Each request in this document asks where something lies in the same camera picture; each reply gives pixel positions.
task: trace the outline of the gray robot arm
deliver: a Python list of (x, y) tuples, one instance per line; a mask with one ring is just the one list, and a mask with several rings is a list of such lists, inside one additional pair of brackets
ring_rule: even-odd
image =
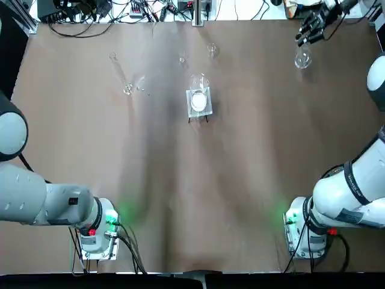
[(95, 259), (107, 256), (118, 242), (106, 235), (119, 230), (112, 203), (87, 187), (46, 183), (37, 173), (5, 163), (21, 154), (27, 138), (25, 117), (0, 95), (0, 221), (72, 226), (84, 251)]

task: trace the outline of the brown tablecloth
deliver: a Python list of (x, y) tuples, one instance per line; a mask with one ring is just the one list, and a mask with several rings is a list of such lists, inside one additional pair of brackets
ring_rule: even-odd
[[(380, 51), (364, 21), (342, 25), (294, 65), (298, 22), (114, 25), (90, 39), (32, 36), (13, 101), (29, 124), (24, 154), (52, 182), (111, 199), (137, 233), (147, 271), (271, 272), (286, 267), (282, 213), (329, 167), (355, 157), (384, 118), (366, 91)], [(102, 31), (95, 25), (91, 33)], [(64, 33), (85, 26), (58, 26)], [(219, 55), (208, 57), (215, 43)], [(127, 78), (122, 93), (109, 53)], [(179, 58), (186, 58), (180, 65)], [(211, 83), (214, 114), (188, 123), (193, 73)], [(66, 228), (1, 223), (1, 273), (69, 272)], [(348, 270), (385, 269), (383, 231), (345, 230)], [(336, 242), (320, 270), (336, 270)], [(309, 262), (296, 262), (308, 270)], [(121, 244), (103, 272), (132, 271)]]

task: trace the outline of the black cable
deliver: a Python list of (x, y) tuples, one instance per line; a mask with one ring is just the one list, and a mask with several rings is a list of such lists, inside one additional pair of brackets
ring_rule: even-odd
[(114, 22), (115, 22), (116, 20), (120, 19), (120, 16), (123, 14), (124, 10), (127, 8), (127, 6), (128, 6), (130, 3), (131, 3), (131, 0), (128, 1), (128, 2), (125, 4), (125, 7), (122, 9), (122, 11), (119, 13), (119, 15), (118, 15), (116, 18), (113, 18), (113, 19), (111, 19), (111, 20), (109, 21), (109, 22), (111, 22), (110, 25), (108, 25), (108, 27), (107, 27), (105, 30), (103, 30), (101, 33), (92, 34), (92, 35), (87, 35), (87, 36), (81, 36), (81, 34), (85, 33), (86, 31), (88, 31), (88, 30), (91, 28), (91, 26), (92, 26), (92, 24), (94, 23), (94, 21), (92, 21), (92, 23), (91, 23), (85, 30), (83, 30), (82, 32), (77, 33), (77, 34), (73, 34), (73, 35), (58, 32), (55, 28), (52, 27), (52, 24), (49, 24), (48, 26), (49, 26), (49, 28), (50, 28), (53, 32), (55, 32), (56, 34), (58, 34), (58, 35), (60, 35), (60, 36), (63, 36), (63, 37), (91, 38), (91, 37), (100, 36), (100, 35), (106, 33), (106, 32), (112, 27), (112, 25), (114, 24)]
[(350, 247), (349, 247), (349, 244), (348, 244), (347, 240), (342, 235), (337, 234), (334, 237), (335, 238), (339, 238), (343, 242), (343, 245), (345, 246), (345, 259), (343, 261), (341, 269), (339, 269), (339, 272), (342, 273), (342, 272), (345, 272), (347, 270), (348, 265), (349, 265), (349, 261), (350, 261)]
[(61, 32), (58, 32), (55, 28), (52, 27), (52, 24), (49, 23), (48, 24), (48, 27), (49, 29), (51, 29), (54, 33), (60, 35), (60, 36), (63, 36), (63, 37), (73, 37), (73, 38), (81, 38), (80, 35), (82, 35), (83, 33), (86, 33), (92, 26), (94, 22), (92, 21), (91, 24), (85, 29), (83, 30), (82, 32), (80, 33), (76, 33), (76, 34), (65, 34), (65, 33), (61, 33)]
[(138, 263), (138, 266), (140, 265), (142, 269), (144, 269), (144, 266), (143, 266), (143, 262), (142, 262), (142, 259), (140, 257), (140, 253), (139, 253), (139, 247), (138, 247), (138, 240), (137, 240), (137, 237), (135, 236), (135, 233), (134, 231), (131, 229), (130, 226), (128, 226), (128, 228), (130, 229), (131, 231), (131, 234), (134, 236), (134, 240), (131, 239), (130, 235), (128, 234), (126, 228), (121, 224), (119, 223), (119, 226), (123, 228), (126, 236), (127, 236), (127, 239), (129, 240), (129, 243), (130, 244), (133, 244), (134, 245), (134, 249), (135, 249), (135, 253), (137, 254), (137, 263)]
[(260, 6), (260, 9), (258, 10), (257, 14), (255, 14), (255, 15), (253, 16), (253, 18), (251, 18), (250, 20), (253, 20), (255, 17), (258, 16), (259, 12), (262, 10), (262, 8), (263, 8), (264, 5), (265, 5), (265, 1), (262, 2), (262, 5)]
[(125, 244), (125, 245), (127, 246), (127, 248), (130, 250), (130, 253), (131, 253), (132, 257), (133, 257), (133, 259), (135, 260), (135, 262), (134, 262), (134, 269), (135, 269), (135, 263), (136, 263), (136, 264), (138, 265), (139, 269), (141, 270), (141, 272), (142, 272), (143, 274), (146, 275), (147, 272), (146, 272), (145, 269), (140, 265), (140, 263), (139, 263), (139, 261), (138, 261), (138, 258), (137, 258), (136, 254), (135, 254), (135, 252), (132, 250), (131, 244), (130, 244), (125, 238), (123, 238), (121, 235), (118, 235), (118, 238), (121, 239), (121, 241), (124, 242), (124, 244)]
[(223, 0), (221, 0), (221, 2), (219, 3), (218, 13), (217, 13), (217, 16), (215, 17), (215, 20), (214, 20), (214, 21), (217, 21), (217, 19), (218, 19), (219, 12), (221, 11), (222, 1), (223, 1)]
[(259, 18), (259, 20), (262, 20), (262, 18), (263, 18), (263, 16), (265, 15), (265, 13), (266, 13), (267, 11), (269, 11), (269, 9), (270, 9), (269, 3), (267, 3), (265, 0), (263, 0), (263, 1), (264, 1), (264, 3), (267, 5), (267, 9), (262, 13), (262, 16)]
[(306, 220), (305, 220), (305, 222), (304, 222), (304, 224), (303, 224), (302, 231), (301, 231), (301, 234), (300, 234), (300, 239), (298, 240), (298, 244), (297, 244), (297, 246), (296, 246), (296, 248), (295, 248), (293, 254), (292, 254), (291, 257), (290, 257), (290, 260), (289, 260), (289, 262), (288, 262), (288, 265), (286, 266), (285, 271), (283, 271), (284, 273), (286, 273), (286, 272), (288, 271), (288, 268), (289, 268), (291, 262), (293, 261), (293, 258), (294, 258), (294, 256), (295, 256), (295, 254), (296, 254), (296, 252), (297, 252), (297, 250), (298, 250), (300, 244), (301, 244), (302, 235), (303, 235), (303, 232), (305, 231), (306, 223), (307, 223), (307, 221), (308, 221), (308, 219), (309, 219), (309, 216), (310, 216), (310, 214), (307, 214)]
[[(78, 234), (75, 232), (75, 234), (76, 234), (76, 240), (75, 240), (75, 238), (73, 237), (72, 231), (71, 231), (71, 229), (69, 227), (68, 227), (68, 230), (70, 231), (72, 243), (73, 243), (73, 246), (75, 247), (75, 250), (73, 251), (73, 260), (72, 260), (72, 275), (75, 276), (75, 277), (84, 276), (84, 275), (86, 275), (89, 272), (89, 270), (87, 270), (87, 265), (86, 265), (86, 267), (84, 267)], [(80, 263), (82, 263), (82, 266), (83, 266), (83, 273), (82, 274), (75, 274), (73, 272), (73, 270), (75, 268), (75, 256), (76, 256), (76, 253), (78, 255)]]
[[(28, 162), (26, 161), (25, 157), (23, 156), (23, 154), (20, 154), (19, 155), (19, 159), (22, 161), (23, 165), (26, 167), (27, 170), (31, 171), (32, 173), (34, 173), (35, 171), (32, 169), (32, 167), (28, 164)], [(46, 184), (50, 184), (51, 182), (50, 181), (47, 181), (46, 179), (44, 180), (46, 182)]]
[(375, 0), (373, 2), (373, 4), (370, 6), (370, 8), (367, 10), (367, 12), (359, 20), (354, 21), (354, 22), (347, 22), (346, 24), (347, 25), (354, 25), (354, 24), (357, 24), (357, 23), (361, 22), (361, 20), (364, 19), (373, 8), (377, 8), (377, 7), (379, 7), (381, 5), (381, 4), (378, 4), (377, 6), (375, 6), (376, 3), (377, 3), (377, 0)]
[(180, 13), (180, 14), (182, 15), (182, 17), (185, 19), (185, 21), (186, 21), (186, 18), (187, 18), (188, 20), (192, 20), (190, 17), (188, 17), (188, 16), (185, 14), (185, 12), (186, 12), (187, 10), (189, 10), (189, 9), (184, 9), (184, 10), (182, 10), (182, 11), (178, 11), (178, 12), (177, 12), (177, 14)]
[(309, 226), (307, 227), (307, 248), (309, 249), (309, 256), (310, 256), (310, 272), (313, 273), (314, 269), (314, 259), (313, 259), (313, 253), (310, 250), (310, 229)]
[(236, 0), (234, 0), (234, 9), (236, 14), (236, 20), (238, 21), (238, 13), (236, 12)]
[(334, 31), (330, 34), (329, 37), (325, 37), (325, 41), (329, 41), (331, 39), (331, 37), (335, 34), (335, 32), (337, 31), (337, 29), (340, 27), (340, 25), (342, 24), (342, 21), (344, 20), (344, 18), (346, 17), (346, 14), (342, 17), (341, 21), (337, 24), (336, 26), (336, 29), (334, 29)]
[(209, 20), (209, 14), (210, 14), (210, 5), (208, 3), (206, 4), (205, 11), (206, 11), (206, 19), (208, 21)]

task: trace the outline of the green led light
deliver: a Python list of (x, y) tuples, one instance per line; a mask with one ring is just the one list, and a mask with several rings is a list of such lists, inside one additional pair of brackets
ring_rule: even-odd
[(110, 231), (115, 231), (116, 226), (113, 225), (112, 223), (117, 223), (118, 222), (118, 214), (114, 210), (107, 210), (106, 211), (106, 223), (110, 224), (109, 230)]
[(293, 209), (290, 209), (287, 213), (286, 213), (286, 218), (288, 220), (288, 224), (293, 224), (296, 222), (297, 220), (297, 216), (298, 216), (298, 210), (293, 210)]

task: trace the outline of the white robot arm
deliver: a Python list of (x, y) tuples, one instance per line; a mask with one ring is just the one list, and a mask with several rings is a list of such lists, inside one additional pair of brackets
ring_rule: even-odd
[(24, 225), (72, 226), (80, 232), (89, 259), (111, 256), (119, 216), (108, 199), (94, 197), (87, 187), (50, 184), (38, 174), (4, 163), (21, 154), (28, 126), (20, 110), (0, 94), (0, 221)]
[[(353, 161), (332, 168), (313, 189), (297, 197), (283, 216), (289, 251), (296, 258), (321, 257), (331, 227), (385, 227), (385, 128)], [(309, 228), (299, 232), (304, 226)]]

